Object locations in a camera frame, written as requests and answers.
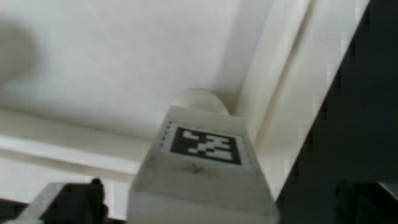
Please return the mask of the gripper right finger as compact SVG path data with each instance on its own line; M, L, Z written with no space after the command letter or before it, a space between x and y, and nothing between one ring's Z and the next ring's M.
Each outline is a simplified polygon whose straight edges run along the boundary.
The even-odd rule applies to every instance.
M334 194L334 224L398 224L398 182L341 181Z

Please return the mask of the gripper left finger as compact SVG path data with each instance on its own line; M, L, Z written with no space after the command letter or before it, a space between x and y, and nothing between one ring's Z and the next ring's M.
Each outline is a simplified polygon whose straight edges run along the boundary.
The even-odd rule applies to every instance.
M108 216L99 178L85 183L49 183L33 198L16 224L124 224Z

